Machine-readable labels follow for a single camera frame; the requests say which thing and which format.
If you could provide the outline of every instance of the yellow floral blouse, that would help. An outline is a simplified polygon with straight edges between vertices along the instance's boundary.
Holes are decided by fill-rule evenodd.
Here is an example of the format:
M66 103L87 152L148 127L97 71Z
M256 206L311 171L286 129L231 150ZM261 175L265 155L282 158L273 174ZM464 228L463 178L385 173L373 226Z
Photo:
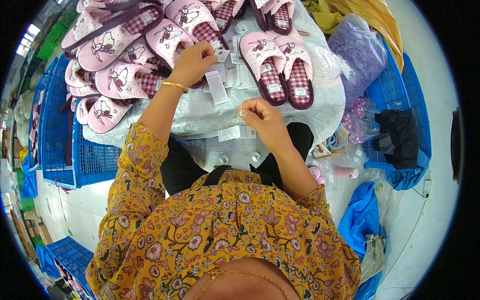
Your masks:
M131 127L85 271L98 299L181 299L208 270L249 256L276 265L300 299L352 299L360 261L335 228L324 185L295 202L258 174L227 170L218 185L203 186L205 175L165 199L167 153L152 131Z

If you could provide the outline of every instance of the blue plastic crate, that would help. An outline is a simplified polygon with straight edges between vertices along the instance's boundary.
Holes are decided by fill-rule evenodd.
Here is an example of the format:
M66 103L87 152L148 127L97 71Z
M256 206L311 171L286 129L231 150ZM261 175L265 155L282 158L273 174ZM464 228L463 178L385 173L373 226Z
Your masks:
M71 237L46 245L46 248L80 282L85 291L95 299L92 289L85 279L85 269L93 258L93 253L75 242Z
M379 111L385 109L408 109L410 108L410 102L408 100L407 90L405 89L402 75L400 74L390 48L385 41L383 41L383 43L388 53L388 63L382 74L380 74L380 76L367 88L367 97L375 103L377 110ZM362 144L363 151L368 157L368 161L365 163L364 167L395 169L392 165L386 162L383 153L373 149L372 140L373 139L370 139Z
M48 66L47 70L45 73L40 77L40 80L38 81L36 88L35 88L35 94L32 102L32 109L30 111L30 122L28 125L28 133L30 134L30 131L32 130L32 120L33 120L33 105L37 104L41 92L44 91L43 93L43 99L47 98L47 91L50 86L51 78L52 78L52 73L53 69L57 65L58 58L54 58L54 60L50 63ZM40 117L38 118L38 138L41 136L41 129L42 129L42 122L43 122L43 112L45 111L45 105L40 106ZM32 149L32 142L30 139L28 139L28 164L29 164L29 170L30 171L35 171L35 170L41 170L42 169L42 157L40 155L41 152L41 141L38 141L38 149L37 149L37 163L35 164L35 160L33 158L33 151Z
M407 89L408 100L410 107L415 113L417 124L419 125L419 147L428 157L432 157L432 140L430 137L430 123L428 121L427 106L423 98L420 82L413 68L410 57L404 52L403 60L405 65L403 67L402 78Z
M62 56L54 71L50 86L42 131L43 178L47 182L70 190L87 184L114 179L118 170L117 160L121 149L87 141L83 127L74 117L72 135L68 132L68 116L61 114L67 89L65 69L69 60ZM64 161L65 147L72 139L72 166Z

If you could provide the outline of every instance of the white floor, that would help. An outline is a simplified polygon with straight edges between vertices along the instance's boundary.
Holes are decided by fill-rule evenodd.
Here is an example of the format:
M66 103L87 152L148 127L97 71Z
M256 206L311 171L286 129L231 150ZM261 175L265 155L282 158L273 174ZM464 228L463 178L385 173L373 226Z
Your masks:
M409 0L386 2L398 22L404 50L415 66L425 96L432 134L432 160L425 178L432 180L432 191L429 198L422 198L414 190L394 192L388 200L390 211L383 223L388 233L386 267L375 296L385 300L400 299L411 292L428 270L448 229L458 190L456 182L451 180L449 149L452 111L458 104L448 65L433 33L413 4ZM257 142L245 140L243 145L228 152L228 164L244 169L248 169L249 163L255 166L247 157L247 153L254 150L261 153L263 160L267 150ZM189 151L205 161L208 171L220 165L218 159L208 158L209 152L225 151L224 144L215 139L187 143ZM62 239L70 230L76 241L94 251L111 181L84 186L67 195L43 182L41 171L37 177L35 206L52 239ZM333 177L330 184L327 201L338 223L357 183ZM423 183L416 190L422 193Z

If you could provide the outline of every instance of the slipper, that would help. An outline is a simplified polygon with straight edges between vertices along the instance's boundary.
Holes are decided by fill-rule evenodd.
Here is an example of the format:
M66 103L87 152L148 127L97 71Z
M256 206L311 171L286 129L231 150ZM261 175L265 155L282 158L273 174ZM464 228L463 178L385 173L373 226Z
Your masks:
M245 0L222 0L212 3L216 24L221 34L225 34L232 24L233 17L237 15Z
M61 42L64 52L73 50L95 36L133 18L139 12L134 6L126 12L112 13L96 7L85 8L77 19L77 23L67 32Z
M292 31L292 16L294 10L292 0L270 0L265 4L267 14L265 19L270 28L281 35L289 35Z
M96 133L112 130L133 104L123 105L119 100L101 96L88 112L88 126Z
M263 99L273 106L288 101L287 83L280 74L287 60L273 40L263 32L247 33L240 39L240 55Z
M78 50L78 62L83 69L96 72L110 65L142 34L147 33L163 19L159 5L141 2L144 6L132 19L92 38Z
M313 67L307 49L289 36L278 36L274 42L287 58L283 75L287 81L290 104L299 110L309 108L313 104Z
M195 43L205 40L214 50L229 50L227 41L218 31L215 19L200 1L175 0L165 8L165 15L181 27Z
M90 78L93 77L93 73L86 72L77 60L69 61L67 69L65 69L65 82L69 86L82 87L86 85L92 85Z
M98 7L116 12L129 9L137 4L138 0L81 0L77 3L77 12L83 12L87 7Z
M145 34L147 46L158 58L173 69L182 51L194 45L189 35L169 19Z
M87 125L88 112L92 108L93 104L98 100L99 97L91 97L81 99L78 103L78 108L75 113L77 121L82 125Z
M111 99L152 99L167 77L144 66L117 62L95 73L100 93Z
M271 30L271 27L265 18L265 14L267 13L265 10L265 4L267 2L268 0L250 0L250 5L253 9L253 14L255 15L257 24L263 31Z

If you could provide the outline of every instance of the woman's left hand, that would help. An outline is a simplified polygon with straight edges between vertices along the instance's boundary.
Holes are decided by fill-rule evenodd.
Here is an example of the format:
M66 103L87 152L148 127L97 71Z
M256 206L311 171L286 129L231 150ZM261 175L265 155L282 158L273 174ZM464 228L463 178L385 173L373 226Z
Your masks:
M214 55L212 45L207 41L200 41L180 54L167 81L191 86L217 61L218 57Z

